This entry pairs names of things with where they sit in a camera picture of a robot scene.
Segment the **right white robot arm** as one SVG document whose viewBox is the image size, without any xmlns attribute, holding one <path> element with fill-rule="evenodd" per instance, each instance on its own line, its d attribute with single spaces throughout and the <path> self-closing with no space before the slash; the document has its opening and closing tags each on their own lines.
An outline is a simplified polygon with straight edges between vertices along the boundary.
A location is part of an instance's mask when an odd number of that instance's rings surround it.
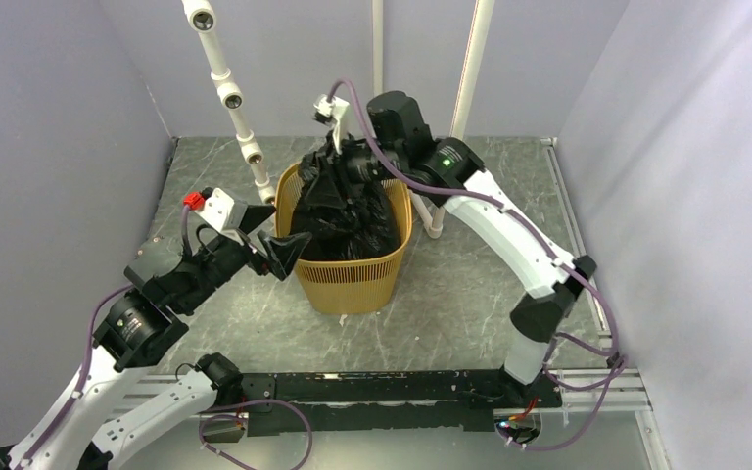
<svg viewBox="0 0 752 470">
<path fill-rule="evenodd" d="M 510 312 L 514 339 L 499 384 L 506 402 L 527 404 L 561 320 L 582 292 L 594 290 L 595 261 L 574 257 L 538 229 L 464 141 L 433 136 L 406 93 L 382 93 L 365 107 L 323 94 L 314 118 L 329 128 L 330 180 L 319 186 L 320 202 L 339 203 L 342 189 L 354 184 L 398 180 L 472 229 L 519 279 L 525 294 Z"/>
</svg>

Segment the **yellow plastic trash bin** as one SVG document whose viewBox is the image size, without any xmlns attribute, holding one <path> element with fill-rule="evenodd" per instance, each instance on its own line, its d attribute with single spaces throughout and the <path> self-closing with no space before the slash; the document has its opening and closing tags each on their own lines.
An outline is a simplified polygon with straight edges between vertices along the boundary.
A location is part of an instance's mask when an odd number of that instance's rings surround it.
<svg viewBox="0 0 752 470">
<path fill-rule="evenodd" d="M 281 176 L 277 188 L 274 225 L 276 235 L 291 230 L 293 211 L 303 186 L 297 175 L 299 163 Z M 357 314 L 380 309 L 392 297 L 400 263 L 412 231 L 409 192 L 396 180 L 382 182 L 393 207 L 402 241 L 397 250 L 379 258 L 348 261 L 298 260 L 295 274 L 311 306 L 326 314 Z"/>
</svg>

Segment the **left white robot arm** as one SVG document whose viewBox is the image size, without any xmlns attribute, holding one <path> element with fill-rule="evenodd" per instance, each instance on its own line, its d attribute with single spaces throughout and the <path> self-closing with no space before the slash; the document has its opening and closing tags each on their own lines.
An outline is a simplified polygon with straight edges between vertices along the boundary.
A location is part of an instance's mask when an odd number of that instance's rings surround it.
<svg viewBox="0 0 752 470">
<path fill-rule="evenodd" d="M 112 411 L 188 331 L 195 312 L 239 271 L 287 278 L 310 242 L 307 233 L 275 237 L 249 232 L 274 214 L 272 205 L 191 203 L 214 232 L 208 242 L 163 238 L 144 243 L 125 269 L 127 285 L 95 308 L 83 359 L 61 395 L 21 441 L 0 447 L 0 469 L 117 469 L 187 417 L 227 411 L 244 397 L 244 377 L 220 353 L 207 353 L 165 392 L 123 414 Z"/>
</svg>

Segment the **black trash bag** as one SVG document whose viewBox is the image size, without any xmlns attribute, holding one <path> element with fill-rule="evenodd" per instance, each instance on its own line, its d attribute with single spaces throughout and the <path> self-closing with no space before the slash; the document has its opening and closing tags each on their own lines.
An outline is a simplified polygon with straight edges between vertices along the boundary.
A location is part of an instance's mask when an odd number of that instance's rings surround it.
<svg viewBox="0 0 752 470">
<path fill-rule="evenodd" d="M 297 175 L 303 186 L 293 211 L 291 230 L 311 235 L 302 259 L 376 259 L 397 250 L 402 236 L 382 181 L 346 188 L 348 205 L 343 210 L 307 206 L 307 189 L 316 174 L 310 166 L 313 155 L 340 158 L 332 140 L 328 140 L 319 149 L 304 155 L 299 163 Z"/>
</svg>

